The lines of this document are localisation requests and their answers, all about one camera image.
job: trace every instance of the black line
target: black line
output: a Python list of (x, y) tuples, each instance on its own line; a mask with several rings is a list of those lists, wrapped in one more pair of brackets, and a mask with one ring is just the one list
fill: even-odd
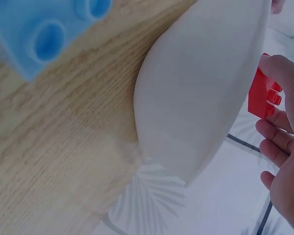
[(245, 141), (243, 141), (243, 140), (241, 140), (241, 139), (239, 139), (239, 138), (237, 138), (237, 137), (235, 137), (235, 136), (233, 136), (231, 134), (228, 134), (227, 137), (229, 139), (235, 141), (236, 143), (239, 143), (241, 145), (244, 145), (245, 147), (248, 147), (248, 148), (250, 148), (252, 150), (255, 150), (258, 153), (261, 153), (259, 148), (255, 147), (254, 145), (252, 145), (250, 143), (247, 143), (247, 142), (245, 142)]
[(261, 235), (261, 234), (263, 233), (263, 230), (264, 230), (264, 227), (265, 227), (266, 222), (267, 222), (267, 220), (268, 220), (268, 217), (269, 217), (269, 215), (270, 215), (271, 209), (272, 209), (272, 202), (270, 201), (269, 206), (268, 206), (268, 208), (267, 208), (267, 210), (266, 210), (265, 216), (264, 216), (264, 218), (263, 218), (263, 221), (261, 221), (261, 224), (260, 224), (260, 226), (259, 226), (259, 229), (258, 229), (257, 235)]

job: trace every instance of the white leaf pattern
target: white leaf pattern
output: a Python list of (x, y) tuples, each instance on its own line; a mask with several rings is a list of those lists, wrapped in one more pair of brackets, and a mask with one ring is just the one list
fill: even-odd
[(184, 182), (147, 159), (114, 208), (111, 222), (128, 235), (161, 235), (185, 206)]

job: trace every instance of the blue lego brick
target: blue lego brick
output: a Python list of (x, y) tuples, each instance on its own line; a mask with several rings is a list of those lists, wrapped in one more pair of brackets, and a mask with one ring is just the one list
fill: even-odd
[(0, 57), (32, 81), (112, 0), (0, 0)]

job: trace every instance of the red lego brick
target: red lego brick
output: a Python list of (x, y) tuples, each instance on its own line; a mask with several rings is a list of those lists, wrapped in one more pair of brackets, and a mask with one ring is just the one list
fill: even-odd
[(248, 111), (261, 119), (272, 116), (274, 105), (280, 105), (282, 88), (271, 78), (266, 77), (257, 69), (254, 81), (248, 93)]

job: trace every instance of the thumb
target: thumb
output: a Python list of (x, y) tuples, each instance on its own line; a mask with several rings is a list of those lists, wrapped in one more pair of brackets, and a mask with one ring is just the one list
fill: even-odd
[(259, 69), (283, 88), (287, 116), (294, 131), (294, 63), (281, 55), (262, 56)]

